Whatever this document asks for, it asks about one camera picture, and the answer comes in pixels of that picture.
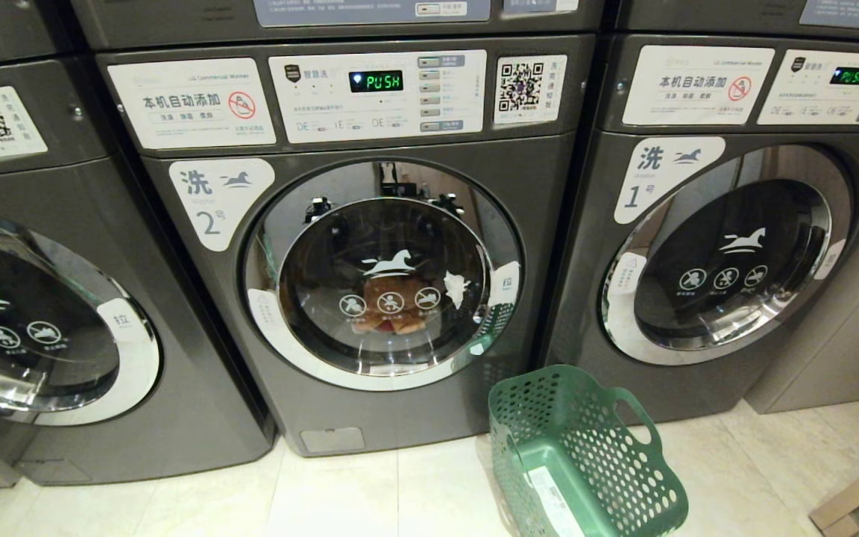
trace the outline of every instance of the washing machine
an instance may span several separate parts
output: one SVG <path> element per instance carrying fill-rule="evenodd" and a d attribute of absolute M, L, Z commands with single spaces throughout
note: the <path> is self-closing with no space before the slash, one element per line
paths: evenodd
<path fill-rule="evenodd" d="M 606 7 L 619 31 L 771 34 L 859 40 L 859 2 L 739 0 L 723 9 L 712 0 L 618 0 Z"/>
<path fill-rule="evenodd" d="M 295 452 L 484 432 L 532 367 L 593 41 L 98 56 Z"/>
<path fill-rule="evenodd" d="M 0 2 L 0 62 L 82 48 L 81 30 L 70 13 L 68 0 Z"/>
<path fill-rule="evenodd" d="M 0 456 L 40 485 L 270 449 L 221 336 L 67 57 L 0 67 Z"/>
<path fill-rule="evenodd" d="M 657 421 L 722 412 L 859 244 L 859 44 L 610 45 L 546 361 Z"/>
<path fill-rule="evenodd" d="M 559 34 L 599 27 L 603 0 L 72 0 L 93 50 L 235 41 Z"/>

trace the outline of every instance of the plastic basket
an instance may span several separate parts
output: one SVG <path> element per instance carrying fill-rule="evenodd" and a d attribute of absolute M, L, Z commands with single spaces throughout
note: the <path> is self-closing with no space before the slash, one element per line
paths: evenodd
<path fill-rule="evenodd" d="M 624 401 L 651 432 L 641 443 L 618 418 Z M 568 365 L 492 387 L 492 469 L 524 537 L 653 536 L 688 516 L 652 419 L 623 388 Z"/>

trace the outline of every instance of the washer door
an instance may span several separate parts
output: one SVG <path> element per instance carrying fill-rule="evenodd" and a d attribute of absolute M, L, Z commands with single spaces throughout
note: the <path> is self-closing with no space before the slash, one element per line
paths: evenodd
<path fill-rule="evenodd" d="M 151 391 L 151 324 L 115 281 L 58 242 L 0 219 L 0 417 L 113 418 Z"/>
<path fill-rule="evenodd" d="M 822 151 L 780 145 L 689 181 L 629 236 L 602 290 L 602 322 L 659 365 L 733 353 L 797 310 L 848 236 L 852 197 Z"/>
<path fill-rule="evenodd" d="M 267 342 L 313 377 L 369 391 L 422 386 L 485 353 L 520 289 L 508 219 L 450 173 L 341 166 L 263 210 L 245 256 Z"/>

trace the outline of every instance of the prohibition symbol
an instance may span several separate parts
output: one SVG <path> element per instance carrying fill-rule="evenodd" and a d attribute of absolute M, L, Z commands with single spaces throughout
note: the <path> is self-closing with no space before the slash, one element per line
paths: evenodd
<path fill-rule="evenodd" d="M 251 119 L 257 112 L 254 100 L 245 92 L 233 92 L 227 98 L 227 105 L 231 107 L 231 113 L 241 119 Z"/>
<path fill-rule="evenodd" d="M 729 86 L 729 99 L 731 101 L 740 101 L 751 92 L 751 79 L 747 76 L 736 78 Z"/>

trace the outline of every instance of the tile floor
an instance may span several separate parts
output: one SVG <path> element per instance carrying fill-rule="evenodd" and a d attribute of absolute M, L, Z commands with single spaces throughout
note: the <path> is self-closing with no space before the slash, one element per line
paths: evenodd
<path fill-rule="evenodd" d="M 662 424 L 688 492 L 681 536 L 817 536 L 807 513 L 859 476 L 859 402 Z M 144 483 L 0 490 L 0 537 L 514 535 L 487 436 L 250 465 Z"/>

